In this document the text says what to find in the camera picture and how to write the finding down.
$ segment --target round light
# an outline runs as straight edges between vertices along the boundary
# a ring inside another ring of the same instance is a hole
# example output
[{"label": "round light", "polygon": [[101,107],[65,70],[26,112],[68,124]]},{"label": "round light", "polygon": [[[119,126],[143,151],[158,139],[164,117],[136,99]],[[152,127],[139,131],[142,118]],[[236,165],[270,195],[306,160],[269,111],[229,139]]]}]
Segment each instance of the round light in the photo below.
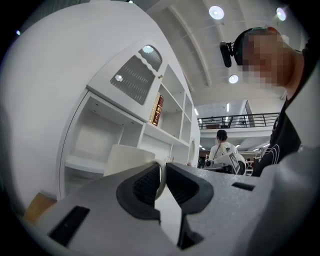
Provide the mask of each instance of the round light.
[{"label": "round light", "polygon": [[284,21],[287,18],[287,15],[282,8],[276,9],[276,15],[278,16],[280,21]]},{"label": "round light", "polygon": [[221,20],[224,16],[224,10],[222,10],[219,6],[211,6],[209,9],[209,14],[215,20]]},{"label": "round light", "polygon": [[120,74],[117,74],[117,75],[115,76],[115,80],[117,80],[117,81],[119,81],[119,82],[122,82],[123,79],[124,79],[124,78],[123,78],[122,75],[120,75]]},{"label": "round light", "polygon": [[229,83],[231,84],[235,84],[236,82],[238,82],[239,77],[236,74],[233,74],[229,77]]},{"label": "round light", "polygon": [[142,50],[146,53],[146,54],[149,54],[149,53],[152,53],[154,51],[154,49],[150,46],[150,45],[146,45],[142,48]]}]

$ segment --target black hair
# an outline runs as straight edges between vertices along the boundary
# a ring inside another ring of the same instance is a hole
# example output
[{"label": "black hair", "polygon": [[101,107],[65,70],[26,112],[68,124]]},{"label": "black hair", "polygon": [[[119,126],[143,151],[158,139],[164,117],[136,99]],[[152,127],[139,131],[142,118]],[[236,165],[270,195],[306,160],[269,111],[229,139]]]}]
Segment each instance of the black hair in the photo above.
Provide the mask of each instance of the black hair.
[{"label": "black hair", "polygon": [[218,130],[218,132],[216,133],[216,137],[221,141],[224,142],[225,140],[227,140],[228,136],[227,136],[227,132],[225,130]]},{"label": "black hair", "polygon": [[232,53],[233,53],[233,56],[234,56],[234,59],[235,59],[235,62],[237,63],[238,66],[242,66],[243,65],[243,49],[242,49],[242,44],[241,44],[241,41],[243,39],[243,37],[245,36],[246,33],[248,33],[249,31],[251,30],[255,30],[255,29],[262,29],[262,27],[252,27],[252,28],[249,28],[245,31],[243,31],[237,38],[236,40],[234,41],[234,44],[233,44],[233,50],[232,50]]}]

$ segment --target balcony railing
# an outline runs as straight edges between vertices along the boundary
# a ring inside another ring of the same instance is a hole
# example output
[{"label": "balcony railing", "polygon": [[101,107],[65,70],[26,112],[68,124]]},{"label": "balcony railing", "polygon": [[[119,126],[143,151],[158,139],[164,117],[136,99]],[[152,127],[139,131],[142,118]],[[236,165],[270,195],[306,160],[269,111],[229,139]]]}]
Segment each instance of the balcony railing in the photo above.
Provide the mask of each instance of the balcony railing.
[{"label": "balcony railing", "polygon": [[199,128],[229,129],[273,126],[279,113],[239,114],[198,118]]}]

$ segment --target book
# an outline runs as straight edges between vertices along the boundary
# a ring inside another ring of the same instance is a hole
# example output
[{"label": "book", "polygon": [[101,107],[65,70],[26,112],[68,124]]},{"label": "book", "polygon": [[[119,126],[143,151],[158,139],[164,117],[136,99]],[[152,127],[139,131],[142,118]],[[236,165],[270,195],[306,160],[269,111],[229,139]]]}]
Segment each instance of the book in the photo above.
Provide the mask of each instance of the book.
[{"label": "book", "polygon": [[156,114],[156,109],[157,109],[159,98],[160,98],[160,92],[157,93],[157,95],[155,97],[155,101],[154,101],[153,107],[152,107],[151,115],[150,115],[150,118],[149,118],[149,122],[151,124],[154,121],[154,117],[155,117],[155,114]]},{"label": "book", "polygon": [[153,121],[152,121],[152,124],[155,125],[155,126],[158,126],[159,118],[160,118],[160,114],[161,114],[161,110],[162,110],[163,104],[164,104],[164,97],[162,97],[160,95],[158,104],[156,106],[154,118],[153,118]]}]

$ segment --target white wall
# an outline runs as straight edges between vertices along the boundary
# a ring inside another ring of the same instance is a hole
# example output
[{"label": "white wall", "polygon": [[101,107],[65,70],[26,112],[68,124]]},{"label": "white wall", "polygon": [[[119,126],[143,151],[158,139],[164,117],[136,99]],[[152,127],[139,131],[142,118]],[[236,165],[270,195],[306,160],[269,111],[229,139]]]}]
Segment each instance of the white wall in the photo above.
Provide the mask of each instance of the white wall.
[{"label": "white wall", "polygon": [[38,192],[56,196],[57,152],[72,108],[98,70],[145,37],[157,43],[191,99],[168,41],[135,4],[95,1],[64,8],[14,42],[2,66],[0,101],[10,132],[11,170],[4,180],[19,212]]},{"label": "white wall", "polygon": [[252,114],[280,112],[284,103],[280,98],[249,99]]}]

